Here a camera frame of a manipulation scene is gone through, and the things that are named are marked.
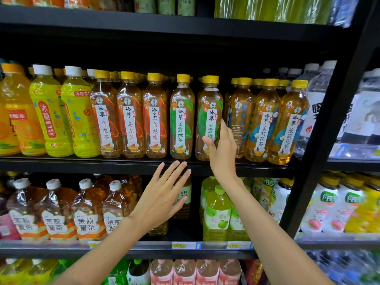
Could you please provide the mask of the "person's right hand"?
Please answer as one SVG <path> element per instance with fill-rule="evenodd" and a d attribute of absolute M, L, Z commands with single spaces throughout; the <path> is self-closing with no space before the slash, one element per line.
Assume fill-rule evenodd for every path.
<path fill-rule="evenodd" d="M 236 150 L 233 133 L 222 120 L 217 153 L 209 154 L 212 172 L 222 186 L 238 180 L 235 166 Z"/>

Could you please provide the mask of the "green label tea bottle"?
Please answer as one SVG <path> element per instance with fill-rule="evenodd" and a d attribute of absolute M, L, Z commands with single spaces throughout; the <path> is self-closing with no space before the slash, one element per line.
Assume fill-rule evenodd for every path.
<path fill-rule="evenodd" d="M 196 99 L 190 81 L 190 75 L 178 74 L 170 97 L 170 154 L 179 160 L 189 159 L 193 149 Z"/>
<path fill-rule="evenodd" d="M 198 94 L 195 157 L 200 161 L 209 161 L 210 149 L 202 138 L 206 136 L 215 146 L 218 145 L 224 102 L 218 89 L 219 76 L 205 76 L 203 84 Z"/>

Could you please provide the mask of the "person's right forearm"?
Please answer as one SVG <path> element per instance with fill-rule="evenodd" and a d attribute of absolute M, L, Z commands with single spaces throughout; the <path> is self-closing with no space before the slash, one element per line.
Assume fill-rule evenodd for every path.
<path fill-rule="evenodd" d="M 227 193 L 271 285 L 335 285 L 247 191 L 235 172 L 214 176 Z"/>

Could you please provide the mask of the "person's left forearm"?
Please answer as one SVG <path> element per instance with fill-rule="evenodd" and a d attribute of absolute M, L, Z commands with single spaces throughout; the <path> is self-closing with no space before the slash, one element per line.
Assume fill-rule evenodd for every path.
<path fill-rule="evenodd" d="M 76 261 L 52 285 L 101 285 L 147 231 L 140 217 L 125 218 L 113 233 Z"/>

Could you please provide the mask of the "brown tea bottle pale label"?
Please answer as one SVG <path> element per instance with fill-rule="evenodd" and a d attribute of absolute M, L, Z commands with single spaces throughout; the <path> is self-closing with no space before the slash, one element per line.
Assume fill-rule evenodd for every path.
<path fill-rule="evenodd" d="M 183 197 L 187 196 L 186 201 L 183 204 L 183 207 L 174 214 L 174 220 L 188 220 L 190 218 L 190 208 L 191 208 L 191 194 L 192 194 L 192 177 L 189 176 L 187 181 L 184 183 L 181 191 L 176 197 L 175 204 Z"/>

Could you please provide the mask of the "large honey tea bottle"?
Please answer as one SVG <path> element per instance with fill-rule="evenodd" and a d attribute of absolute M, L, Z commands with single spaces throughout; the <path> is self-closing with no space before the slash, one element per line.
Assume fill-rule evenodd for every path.
<path fill-rule="evenodd" d="M 123 188 L 119 180 L 109 184 L 109 195 L 102 203 L 102 213 L 107 234 L 111 234 L 128 217 L 136 206 L 134 194 Z"/>
<path fill-rule="evenodd" d="M 107 235 L 102 212 L 106 192 L 93 186 L 90 179 L 81 180 L 79 188 L 71 205 L 78 238 L 81 241 L 103 240 Z"/>
<path fill-rule="evenodd" d="M 39 202 L 39 207 L 50 240 L 57 242 L 78 240 L 71 207 L 77 192 L 63 187 L 59 179 L 47 181 L 46 188 L 48 194 Z"/>
<path fill-rule="evenodd" d="M 7 210 L 22 240 L 47 241 L 50 234 L 41 217 L 40 201 L 49 191 L 31 185 L 28 178 L 13 183 L 16 191 L 7 201 Z"/>

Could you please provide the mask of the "white bottle green cap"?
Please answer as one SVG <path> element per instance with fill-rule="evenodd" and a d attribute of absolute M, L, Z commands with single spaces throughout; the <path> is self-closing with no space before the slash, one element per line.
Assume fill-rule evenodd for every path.
<path fill-rule="evenodd" d="M 128 285 L 150 285 L 149 259 L 134 259 L 131 261 L 126 278 Z"/>

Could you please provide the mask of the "white bottle green label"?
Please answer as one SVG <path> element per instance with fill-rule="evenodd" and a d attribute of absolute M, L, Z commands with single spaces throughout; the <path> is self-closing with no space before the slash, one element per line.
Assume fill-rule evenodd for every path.
<path fill-rule="evenodd" d="M 282 218 L 294 181 L 294 177 L 291 179 L 265 177 L 263 179 L 259 203 L 277 224 Z"/>

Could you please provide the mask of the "yellow-green drink bottle white cap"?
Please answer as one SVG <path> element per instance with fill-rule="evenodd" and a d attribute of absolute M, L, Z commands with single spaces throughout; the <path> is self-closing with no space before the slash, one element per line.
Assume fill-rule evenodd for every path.
<path fill-rule="evenodd" d="M 80 158 L 100 154 L 100 144 L 92 113 L 92 88 L 83 78 L 80 67 L 65 66 L 66 79 L 61 86 L 61 99 L 68 115 L 73 149 Z"/>
<path fill-rule="evenodd" d="M 47 154 L 61 158 L 74 154 L 73 139 L 64 102 L 61 83 L 53 76 L 50 66 L 33 64 L 35 74 L 29 93 L 36 110 Z"/>

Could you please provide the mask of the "group of clear water bottles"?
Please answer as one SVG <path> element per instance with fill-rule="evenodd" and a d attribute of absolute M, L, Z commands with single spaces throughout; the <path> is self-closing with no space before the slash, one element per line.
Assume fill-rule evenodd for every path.
<path fill-rule="evenodd" d="M 314 129 L 336 61 L 325 61 L 320 74 L 308 83 L 309 109 L 298 137 L 294 155 L 301 157 Z M 333 158 L 372 158 L 380 146 L 380 67 L 364 73 L 330 152 Z"/>

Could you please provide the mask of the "black shelving unit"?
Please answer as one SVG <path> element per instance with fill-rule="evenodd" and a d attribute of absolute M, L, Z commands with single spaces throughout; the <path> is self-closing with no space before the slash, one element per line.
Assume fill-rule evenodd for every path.
<path fill-rule="evenodd" d="M 236 162 L 240 177 L 296 177 L 295 192 L 280 225 L 292 237 L 306 210 L 321 173 L 327 170 L 380 173 L 375 159 L 331 158 L 335 137 L 349 101 L 361 77 L 380 51 L 380 0 L 359 0 L 348 28 L 203 17 L 211 15 L 214 0 L 197 0 L 196 17 L 177 15 L 104 12 L 84 9 L 24 7 L 0 3 L 0 61 L 15 61 L 28 74 L 37 63 L 52 68 L 66 65 L 83 69 L 148 71 L 174 75 L 189 73 L 219 75 L 225 93 L 233 76 L 257 76 L 264 67 L 337 60 L 331 87 L 321 107 L 304 157 L 292 157 L 288 165 Z M 53 158 L 0 158 L 1 170 L 34 173 L 37 177 L 66 177 L 74 185 L 90 173 L 138 174 L 148 182 L 160 162 L 168 167 L 174 159 L 137 160 L 75 156 Z M 225 242 L 202 242 L 200 250 L 173 250 L 173 241 L 202 242 L 201 226 L 191 216 L 186 225 L 169 222 L 164 237 L 144 237 L 126 259 L 198 259 L 232 257 L 254 259 L 253 250 L 227 250 Z"/>

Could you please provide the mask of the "white peach drink bottle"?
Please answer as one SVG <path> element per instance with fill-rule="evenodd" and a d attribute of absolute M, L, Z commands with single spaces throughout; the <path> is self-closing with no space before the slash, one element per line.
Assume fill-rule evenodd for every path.
<path fill-rule="evenodd" d="M 301 220 L 300 230 L 305 234 L 320 233 L 327 214 L 338 197 L 340 179 L 332 173 L 323 173 L 312 194 Z"/>
<path fill-rule="evenodd" d="M 335 204 L 329 210 L 322 226 L 325 234 L 344 233 L 347 221 L 363 201 L 363 184 L 364 178 L 357 174 L 348 174 L 341 180 Z"/>

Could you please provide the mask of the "pale green label bottle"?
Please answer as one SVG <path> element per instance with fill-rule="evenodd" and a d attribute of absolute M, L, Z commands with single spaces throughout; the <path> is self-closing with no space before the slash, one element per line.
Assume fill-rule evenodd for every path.
<path fill-rule="evenodd" d="M 134 0 L 134 12 L 143 14 L 156 14 L 156 0 Z"/>
<path fill-rule="evenodd" d="M 176 0 L 157 0 L 158 14 L 160 15 L 175 15 Z"/>
<path fill-rule="evenodd" d="M 178 0 L 178 15 L 194 17 L 196 14 L 196 0 Z"/>

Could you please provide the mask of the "row of green tea bottles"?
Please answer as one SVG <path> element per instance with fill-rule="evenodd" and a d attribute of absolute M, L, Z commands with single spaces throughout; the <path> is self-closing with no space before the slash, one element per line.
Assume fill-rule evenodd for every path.
<path fill-rule="evenodd" d="M 216 0 L 214 17 L 326 25 L 334 0 Z"/>

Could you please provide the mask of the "yellow drink bottle green label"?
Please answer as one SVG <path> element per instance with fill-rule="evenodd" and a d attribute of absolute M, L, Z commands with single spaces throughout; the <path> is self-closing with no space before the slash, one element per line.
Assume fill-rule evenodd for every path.
<path fill-rule="evenodd" d="M 345 233 L 380 234 L 380 176 L 373 176 L 362 187 L 363 200 L 345 225 Z"/>

